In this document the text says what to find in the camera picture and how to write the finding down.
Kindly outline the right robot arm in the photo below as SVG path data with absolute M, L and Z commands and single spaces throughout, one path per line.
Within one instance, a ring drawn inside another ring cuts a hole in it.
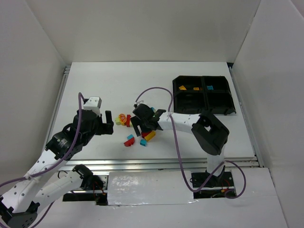
M 177 143 L 177 131 L 189 133 L 197 140 L 207 154 L 207 169 L 203 187 L 213 188 L 221 182 L 224 165 L 224 148 L 228 141 L 229 130 L 211 112 L 200 114 L 179 114 L 158 109 L 153 111 L 146 104 L 137 104 L 131 118 L 137 136 L 149 131 L 172 130 Z

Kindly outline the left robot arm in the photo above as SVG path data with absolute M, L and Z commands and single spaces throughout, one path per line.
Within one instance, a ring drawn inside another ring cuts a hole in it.
M 79 110 L 72 123 L 53 135 L 36 163 L 23 177 L 13 179 L 13 187 L 1 195 L 2 228 L 35 227 L 38 214 L 71 190 L 103 190 L 104 182 L 83 164 L 51 184 L 48 180 L 95 135 L 114 132 L 111 111 L 106 111 L 105 116 L 104 123 L 93 110 Z

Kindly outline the yellow long lego brick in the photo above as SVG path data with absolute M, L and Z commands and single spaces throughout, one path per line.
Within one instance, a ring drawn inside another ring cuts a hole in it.
M 147 134 L 144 139 L 149 142 L 152 138 L 154 138 L 156 135 L 156 132 L 155 131 L 151 131 L 149 134 Z

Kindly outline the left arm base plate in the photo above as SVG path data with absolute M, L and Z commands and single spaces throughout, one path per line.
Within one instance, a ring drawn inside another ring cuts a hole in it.
M 94 181 L 90 187 L 69 191 L 63 196 L 63 202 L 91 202 L 98 206 L 107 206 L 109 175 L 99 175 L 100 181 Z

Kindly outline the red rounded lego brick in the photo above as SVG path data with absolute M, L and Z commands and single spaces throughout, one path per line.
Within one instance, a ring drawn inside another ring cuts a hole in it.
M 145 138 L 147 135 L 149 135 L 151 133 L 151 131 L 149 132 L 141 132 L 141 137 Z

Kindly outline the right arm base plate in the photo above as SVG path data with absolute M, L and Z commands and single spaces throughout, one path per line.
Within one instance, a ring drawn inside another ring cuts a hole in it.
M 194 189 L 200 187 L 208 176 L 206 172 L 193 172 L 190 178 L 192 187 Z M 228 197 L 236 196 L 234 181 L 230 171 L 225 171 L 220 179 L 211 177 L 200 191 L 193 193 L 193 197 L 194 199 L 224 198 L 226 192 Z

